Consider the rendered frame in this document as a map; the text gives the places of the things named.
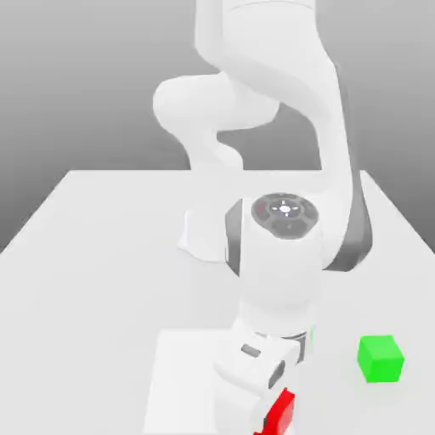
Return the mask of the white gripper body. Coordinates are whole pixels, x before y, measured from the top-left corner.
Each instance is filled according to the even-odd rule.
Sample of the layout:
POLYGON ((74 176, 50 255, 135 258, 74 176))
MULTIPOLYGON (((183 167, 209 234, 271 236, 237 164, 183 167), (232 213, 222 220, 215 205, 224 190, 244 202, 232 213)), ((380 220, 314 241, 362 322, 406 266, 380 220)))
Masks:
POLYGON ((258 396, 212 373, 213 411, 217 435, 261 433, 276 400, 275 392, 258 396))

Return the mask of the small green cube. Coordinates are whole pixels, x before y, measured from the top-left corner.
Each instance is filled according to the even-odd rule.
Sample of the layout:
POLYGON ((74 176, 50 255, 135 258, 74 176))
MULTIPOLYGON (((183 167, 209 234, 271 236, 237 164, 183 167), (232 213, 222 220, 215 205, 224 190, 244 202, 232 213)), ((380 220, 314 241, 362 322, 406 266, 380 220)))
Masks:
POLYGON ((398 382, 404 355, 392 335, 361 336, 357 362, 367 383, 398 382))

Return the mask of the small red cube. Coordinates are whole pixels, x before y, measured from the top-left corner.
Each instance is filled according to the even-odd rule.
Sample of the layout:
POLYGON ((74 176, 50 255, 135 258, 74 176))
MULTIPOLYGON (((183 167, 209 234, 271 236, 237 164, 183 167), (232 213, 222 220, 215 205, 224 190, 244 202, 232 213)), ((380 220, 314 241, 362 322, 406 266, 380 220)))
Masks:
POLYGON ((285 435, 293 419, 295 395, 284 388, 263 419, 263 429, 253 435, 285 435))

